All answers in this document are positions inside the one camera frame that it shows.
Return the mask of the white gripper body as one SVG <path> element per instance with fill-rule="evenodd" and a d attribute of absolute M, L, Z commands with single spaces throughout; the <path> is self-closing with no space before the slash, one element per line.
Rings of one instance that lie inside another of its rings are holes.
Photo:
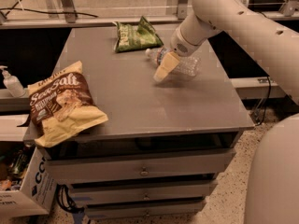
<path fill-rule="evenodd" d="M 170 48 L 180 57 L 188 57 L 194 54 L 206 41 L 206 34 L 203 31 L 183 31 L 180 25 L 172 34 Z"/>

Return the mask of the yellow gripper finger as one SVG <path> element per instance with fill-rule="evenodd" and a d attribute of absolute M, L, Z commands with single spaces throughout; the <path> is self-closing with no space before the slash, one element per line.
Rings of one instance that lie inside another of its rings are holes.
<path fill-rule="evenodd" d="M 174 51 L 160 53 L 157 58 L 158 68 L 154 80 L 162 82 L 179 64 L 179 56 Z"/>

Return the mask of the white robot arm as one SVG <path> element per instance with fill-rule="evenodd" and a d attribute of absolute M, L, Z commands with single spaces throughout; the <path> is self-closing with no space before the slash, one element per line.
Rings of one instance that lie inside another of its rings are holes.
<path fill-rule="evenodd" d="M 299 102 L 299 34 L 248 9 L 242 0 L 192 0 L 192 12 L 156 60 L 164 80 L 182 58 L 223 31 Z M 244 224 L 299 224 L 299 115 L 277 123 L 258 145 L 249 171 Z"/>

